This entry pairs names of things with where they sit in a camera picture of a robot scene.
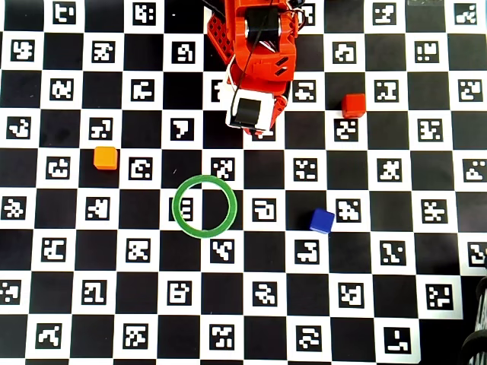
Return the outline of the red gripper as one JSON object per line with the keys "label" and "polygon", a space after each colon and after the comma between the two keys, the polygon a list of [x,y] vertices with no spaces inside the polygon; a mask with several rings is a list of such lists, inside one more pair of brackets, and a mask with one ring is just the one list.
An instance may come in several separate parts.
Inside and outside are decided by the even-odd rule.
{"label": "red gripper", "polygon": [[272,110],[272,118],[269,125],[271,129],[268,131],[244,129],[244,131],[252,138],[274,138],[275,137],[275,128],[273,126],[275,124],[277,117],[284,111],[286,107],[286,97],[284,95],[278,95],[278,96],[274,95],[273,101],[274,101],[274,105]]}

